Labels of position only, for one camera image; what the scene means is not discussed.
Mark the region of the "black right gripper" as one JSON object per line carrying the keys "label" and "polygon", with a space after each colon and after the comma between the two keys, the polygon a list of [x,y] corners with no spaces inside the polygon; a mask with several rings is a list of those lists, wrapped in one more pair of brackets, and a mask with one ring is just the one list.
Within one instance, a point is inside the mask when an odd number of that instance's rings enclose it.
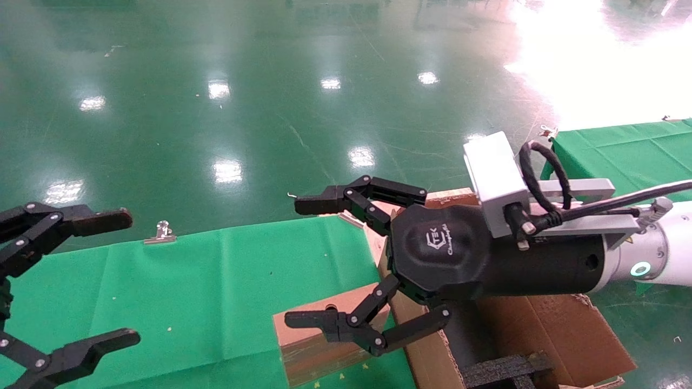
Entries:
{"label": "black right gripper", "polygon": [[[442,330],[452,316],[442,304],[379,332],[370,323],[400,286],[415,302],[432,303],[588,293],[603,276],[601,236],[530,238],[522,251],[511,236],[492,236],[479,207],[428,209],[423,206],[427,194],[421,187],[361,176],[318,195],[295,197],[297,214],[347,211],[379,236],[390,236],[389,268],[395,276],[385,277],[352,313],[335,308],[287,312],[286,326],[316,328],[329,343],[355,343],[380,357]],[[373,201],[408,208],[391,221]]]}

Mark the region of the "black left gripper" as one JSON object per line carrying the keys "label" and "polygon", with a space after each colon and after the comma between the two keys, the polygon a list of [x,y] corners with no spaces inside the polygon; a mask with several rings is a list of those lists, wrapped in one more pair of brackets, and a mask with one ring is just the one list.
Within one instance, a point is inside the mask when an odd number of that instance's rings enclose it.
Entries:
{"label": "black left gripper", "polygon": [[[95,212],[87,205],[53,207],[42,203],[5,210],[1,214],[0,326],[11,317],[14,296],[7,277],[18,278],[70,237],[88,237],[132,227],[128,209]],[[44,353],[19,338],[1,332],[3,356],[25,367],[7,388],[55,388],[92,375],[106,354],[138,345],[141,335],[118,329],[67,343]]]}

